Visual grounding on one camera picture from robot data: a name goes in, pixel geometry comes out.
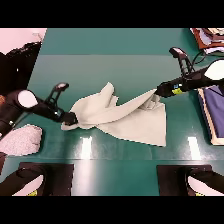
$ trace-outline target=white cloth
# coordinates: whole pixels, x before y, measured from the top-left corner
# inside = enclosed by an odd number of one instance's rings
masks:
[[[40,148],[41,135],[42,129],[30,124],[12,130],[0,141],[0,152],[13,156],[36,153]]]
[[[107,83],[100,93],[78,100],[70,110],[76,114],[78,124],[63,123],[61,129],[97,127],[119,139],[166,146],[165,105],[159,102],[155,91],[116,106],[118,97],[113,96],[113,85]]]

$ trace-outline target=crumpled pink cloth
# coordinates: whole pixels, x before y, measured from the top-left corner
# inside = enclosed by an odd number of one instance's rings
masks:
[[[0,152],[13,156],[24,156],[39,151],[42,129],[27,124],[9,132],[0,141]]]

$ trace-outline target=yellow label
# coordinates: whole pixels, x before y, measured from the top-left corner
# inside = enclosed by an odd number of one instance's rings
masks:
[[[181,91],[180,88],[173,89],[172,92],[173,92],[174,94],[181,94],[181,93],[183,93],[183,92]]]
[[[31,193],[28,194],[27,196],[37,196],[37,190],[31,192]]]
[[[195,196],[204,196],[204,195],[203,195],[203,194],[200,194],[200,193],[197,192],[197,193],[195,194]]]

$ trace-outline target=navy blue cloth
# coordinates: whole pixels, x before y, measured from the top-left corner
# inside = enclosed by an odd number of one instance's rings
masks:
[[[224,90],[218,86],[204,89],[206,106],[217,138],[224,138]]]
[[[205,111],[204,111],[204,101],[201,98],[200,94],[198,94],[198,99],[199,99],[199,103],[200,103],[200,106],[201,106],[202,115],[203,115],[207,130],[208,130],[209,139],[211,140],[212,139],[212,134],[211,134],[211,130],[210,130],[210,127],[209,127],[209,124],[208,124],[208,120],[207,120],[207,117],[206,117],[206,114],[205,114]]]

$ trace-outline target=table surface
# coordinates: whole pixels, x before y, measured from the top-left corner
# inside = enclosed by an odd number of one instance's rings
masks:
[[[68,82],[69,89],[58,101],[68,111],[79,98],[111,82],[122,104],[180,76],[178,62],[168,53],[173,46],[191,57],[198,52],[188,29],[49,28],[29,89],[44,99],[55,84]],[[206,58],[200,66],[211,60]],[[60,124],[30,115],[19,126],[30,123],[43,128],[40,151],[8,157],[0,182],[23,161],[74,163],[72,195],[158,195],[158,164],[211,164],[224,175],[224,147],[209,143],[197,93],[162,102],[166,147],[119,140],[96,128],[64,132]]]

